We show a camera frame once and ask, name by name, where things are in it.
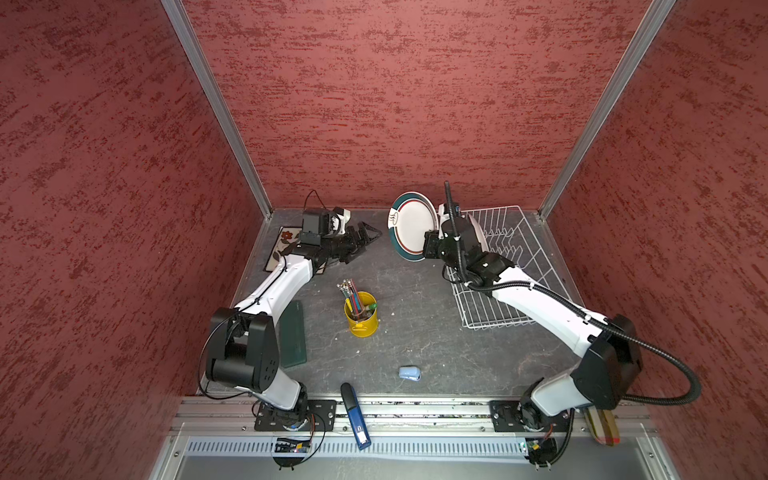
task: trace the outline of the red textured wall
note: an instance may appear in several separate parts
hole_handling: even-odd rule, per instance
[[[685,478],[768,478],[768,3],[679,0],[551,217],[589,306],[703,381],[654,408]],[[639,388],[685,380],[644,356]]]
[[[258,209],[160,2],[3,2],[0,71],[0,478],[144,480]]]
[[[649,3],[185,5],[275,206],[538,208]]]

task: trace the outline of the white wire dish rack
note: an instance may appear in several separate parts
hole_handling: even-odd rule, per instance
[[[464,210],[464,213],[478,221],[491,252],[509,258],[537,282],[571,299],[520,207],[482,208]],[[451,280],[458,280],[453,269],[449,269],[449,276]],[[534,322],[517,309],[461,284],[452,285],[452,288],[462,325],[469,329],[528,325]]]

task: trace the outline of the vent grille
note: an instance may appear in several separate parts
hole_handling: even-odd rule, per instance
[[[276,437],[254,439],[241,437],[192,437],[187,444],[190,456],[273,455]],[[315,454],[317,457],[380,457],[380,458],[499,458],[523,460],[525,440],[515,437],[497,438],[439,438],[439,437],[378,437],[365,450],[358,450],[353,437],[326,437]]]

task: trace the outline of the yellow metal cup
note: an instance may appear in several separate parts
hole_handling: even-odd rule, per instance
[[[376,299],[373,298],[373,295],[368,292],[358,292],[357,294],[360,298],[360,302],[364,306],[376,303]],[[349,323],[349,331],[352,332],[354,336],[365,338],[367,336],[373,335],[376,329],[379,328],[378,307],[373,309],[373,315],[371,315],[370,318],[365,319],[362,322],[358,322],[354,320],[352,315],[352,304],[349,302],[349,299],[347,299],[344,305],[344,313],[346,314],[346,321]]]

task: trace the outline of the plate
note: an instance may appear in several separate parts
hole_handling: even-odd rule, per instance
[[[398,255],[412,262],[424,260],[424,233],[437,230],[435,207],[419,192],[406,192],[389,209],[387,227]]]

